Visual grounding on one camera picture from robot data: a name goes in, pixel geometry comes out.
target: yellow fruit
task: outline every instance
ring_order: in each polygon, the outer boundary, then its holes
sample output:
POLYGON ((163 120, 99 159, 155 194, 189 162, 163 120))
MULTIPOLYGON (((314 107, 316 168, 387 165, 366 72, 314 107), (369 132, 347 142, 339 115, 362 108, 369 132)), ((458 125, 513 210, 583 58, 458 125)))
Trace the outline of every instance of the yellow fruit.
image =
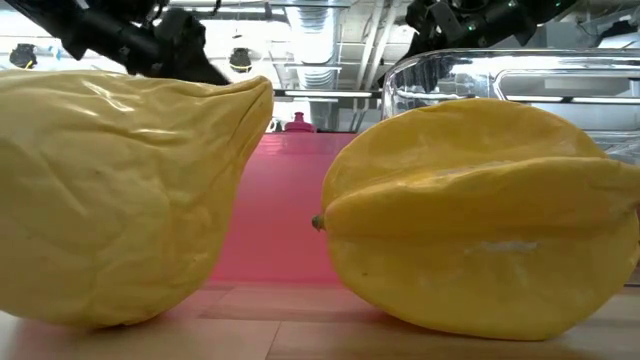
POLYGON ((272 93, 264 78, 0 72, 0 311, 104 327, 194 292, 272 93))
POLYGON ((640 255, 640 168, 553 114, 496 100, 407 112, 331 166, 324 228, 363 299, 426 328, 542 340, 596 311, 640 255))

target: clear plastic container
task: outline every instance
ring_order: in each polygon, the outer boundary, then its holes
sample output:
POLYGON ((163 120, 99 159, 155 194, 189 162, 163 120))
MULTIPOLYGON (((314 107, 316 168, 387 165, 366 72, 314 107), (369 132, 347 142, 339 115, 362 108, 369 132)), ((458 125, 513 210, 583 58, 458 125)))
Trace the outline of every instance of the clear plastic container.
POLYGON ((383 119, 464 98, 529 103, 565 117, 607 153, 640 164, 640 51, 447 50, 389 71, 383 119))

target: ceiling duct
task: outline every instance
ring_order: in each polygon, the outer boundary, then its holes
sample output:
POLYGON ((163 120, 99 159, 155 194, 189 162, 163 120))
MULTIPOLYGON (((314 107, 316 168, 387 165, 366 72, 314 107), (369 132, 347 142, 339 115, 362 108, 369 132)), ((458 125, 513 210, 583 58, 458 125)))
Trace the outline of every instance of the ceiling duct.
MULTIPOLYGON (((287 8, 287 17, 294 36, 296 62, 304 65, 334 65, 338 35, 338 10, 333 8, 287 8)), ((300 88, 305 90, 334 89, 335 68, 298 68, 300 88)), ((311 103, 311 122, 319 129, 334 128, 331 116, 334 104, 311 103)))

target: fruit skin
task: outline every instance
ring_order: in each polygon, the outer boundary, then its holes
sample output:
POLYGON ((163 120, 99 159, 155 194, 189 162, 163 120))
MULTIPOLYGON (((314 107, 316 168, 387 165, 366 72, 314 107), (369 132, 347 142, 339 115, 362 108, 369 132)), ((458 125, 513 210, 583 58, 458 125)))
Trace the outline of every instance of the fruit skin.
POLYGON ((206 281, 271 121, 267 79, 6 71, 0 94, 0 311, 130 325, 206 281))
POLYGON ((336 158, 323 225, 336 272, 407 322, 544 340, 585 319, 640 256, 638 167, 563 119, 464 100, 390 119, 336 158))

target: pink surface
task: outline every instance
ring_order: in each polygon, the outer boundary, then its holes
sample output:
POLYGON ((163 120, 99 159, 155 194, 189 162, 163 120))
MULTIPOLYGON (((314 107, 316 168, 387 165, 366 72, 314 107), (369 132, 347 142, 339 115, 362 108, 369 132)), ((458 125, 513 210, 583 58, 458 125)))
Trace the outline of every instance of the pink surface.
POLYGON ((326 238, 311 227, 322 181, 355 135, 266 135, 236 195, 231 227, 213 273, 218 281, 333 283, 326 238))

